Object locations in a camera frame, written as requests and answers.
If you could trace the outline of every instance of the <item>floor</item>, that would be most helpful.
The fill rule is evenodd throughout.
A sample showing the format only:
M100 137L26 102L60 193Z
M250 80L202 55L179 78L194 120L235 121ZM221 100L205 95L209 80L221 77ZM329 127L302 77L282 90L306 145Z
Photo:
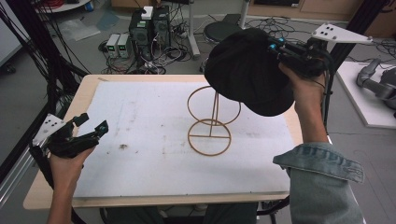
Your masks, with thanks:
M106 59L98 46L107 40L111 34L124 33L129 26L128 13L115 12L113 14L109 6L103 5L94 12L86 12L83 8L73 10L73 12L59 13L59 22L73 19L80 19L87 26L96 25L101 22L102 29L99 35L75 41L67 40L67 44L72 49L81 62L91 71L92 74L101 74L106 68ZM172 63L167 65L166 74L201 74L199 71L202 60L207 57L212 46L208 45L202 35L202 28L212 18L207 16L195 18L195 31L198 47L202 53L198 60ZM251 26L258 25L261 18L247 18ZM303 41L309 37L305 32L311 32L321 24L321 21L311 21L314 24L300 21L288 21L288 25L297 31L290 33L289 38L297 38ZM54 42L59 45L59 38L54 37ZM392 59L387 54L379 52L373 46L358 45L351 52L350 56L357 60L374 58L381 55L383 61ZM0 75L0 139L2 149L0 150L0 162L3 162L8 153L17 144L24 131L38 114L46 97L46 81L38 73L33 61L23 51L19 51L10 62L16 68L16 73L8 74L1 72ZM347 94L336 78L333 83L333 96L330 106L328 130L332 142L350 159L362 163L366 180L364 184L352 184L355 196L361 206L367 223L396 223L396 130L366 128L362 123L358 113L350 103ZM13 193L7 199L6 204L0 210L1 223L44 223L48 211L25 210L22 206L24 197L32 184L36 167L31 167ZM102 223L98 209L77 209L79 215L88 223ZM202 213L193 210L193 206L176 206L167 210L169 216L187 216L188 214L201 215ZM286 207L276 215L278 223L291 223L290 211ZM258 223L271 223L269 217L260 217Z

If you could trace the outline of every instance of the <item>denim jacket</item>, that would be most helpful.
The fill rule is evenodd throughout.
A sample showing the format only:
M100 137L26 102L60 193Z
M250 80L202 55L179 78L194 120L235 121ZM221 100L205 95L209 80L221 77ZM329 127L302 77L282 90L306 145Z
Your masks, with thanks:
M292 223L363 223L348 181L362 183L364 172L331 144L301 144L273 162L290 176Z

